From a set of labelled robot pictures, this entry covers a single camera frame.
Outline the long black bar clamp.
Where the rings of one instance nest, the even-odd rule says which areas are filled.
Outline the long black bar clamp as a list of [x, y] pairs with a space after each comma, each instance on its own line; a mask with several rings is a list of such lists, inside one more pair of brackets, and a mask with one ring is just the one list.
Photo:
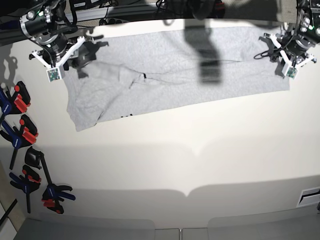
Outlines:
[[76, 200], [76, 197], [71, 194], [73, 188], [69, 185], [56, 185], [53, 183], [47, 163], [45, 161], [44, 153], [34, 149], [32, 146], [27, 149], [24, 162], [29, 167], [43, 170], [45, 179], [47, 181], [47, 186], [42, 194], [41, 199], [43, 206], [57, 214], [62, 215], [64, 213], [64, 208], [61, 203], [65, 199], [71, 201]]

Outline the blue red bar clamp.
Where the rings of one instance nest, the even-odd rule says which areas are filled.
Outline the blue red bar clamp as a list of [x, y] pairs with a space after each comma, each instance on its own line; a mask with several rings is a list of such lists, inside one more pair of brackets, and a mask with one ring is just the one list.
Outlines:
[[16, 126], [11, 127], [5, 120], [1, 123], [4, 130], [0, 131], [0, 135], [13, 146], [10, 170], [14, 168], [18, 150], [33, 145], [39, 135], [37, 127], [26, 114], [21, 116], [19, 123], [19, 129]]
[[0, 122], [2, 123], [8, 115], [20, 115], [27, 111], [30, 106], [31, 97], [23, 81], [18, 81], [14, 86], [13, 95], [9, 89], [4, 92], [0, 89]]

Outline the grey T-shirt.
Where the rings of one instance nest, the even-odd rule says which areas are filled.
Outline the grey T-shirt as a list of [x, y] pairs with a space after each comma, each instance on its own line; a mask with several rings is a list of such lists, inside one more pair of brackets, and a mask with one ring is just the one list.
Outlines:
[[109, 38], [96, 59], [67, 71], [77, 131], [104, 121], [203, 102], [287, 91], [259, 27], [191, 27]]

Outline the white label with black mark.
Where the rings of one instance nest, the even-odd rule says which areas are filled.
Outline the white label with black mark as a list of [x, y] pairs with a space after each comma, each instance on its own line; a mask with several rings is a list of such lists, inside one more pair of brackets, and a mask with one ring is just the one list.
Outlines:
[[296, 207], [308, 207], [320, 202], [320, 187], [313, 187], [301, 191]]

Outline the top blue red bar clamp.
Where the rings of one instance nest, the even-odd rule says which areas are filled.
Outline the top blue red bar clamp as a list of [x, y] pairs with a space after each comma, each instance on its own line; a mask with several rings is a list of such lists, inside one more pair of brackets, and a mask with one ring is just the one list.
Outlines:
[[0, 89], [0, 122], [2, 123], [8, 115], [20, 115], [27, 111], [30, 106], [31, 97], [23, 81], [18, 81], [14, 86], [13, 95], [9, 89], [4, 92]]

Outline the lower left blue bar clamp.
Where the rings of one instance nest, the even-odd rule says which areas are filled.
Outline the lower left blue bar clamp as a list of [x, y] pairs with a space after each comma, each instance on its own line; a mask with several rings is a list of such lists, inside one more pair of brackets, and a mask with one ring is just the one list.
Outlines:
[[35, 192], [40, 188], [41, 185], [41, 177], [40, 175], [33, 170], [30, 166], [28, 165], [23, 165], [22, 166], [22, 175], [15, 175], [13, 172], [9, 173], [9, 177], [11, 178], [10, 184], [19, 190], [22, 190], [26, 196], [26, 209], [27, 213], [31, 213], [31, 199], [30, 195], [32, 192]]

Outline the black flat bar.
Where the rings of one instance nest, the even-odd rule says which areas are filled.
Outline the black flat bar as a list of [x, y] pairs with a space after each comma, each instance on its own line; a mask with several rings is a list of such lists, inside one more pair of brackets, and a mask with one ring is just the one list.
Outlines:
[[13, 210], [13, 208], [16, 206], [16, 204], [18, 203], [17, 199], [15, 199], [11, 205], [9, 206], [9, 208], [5, 211], [5, 213], [3, 214], [3, 216], [0, 219], [0, 226], [4, 223], [4, 221], [8, 218], [9, 214], [11, 213], [11, 211]]

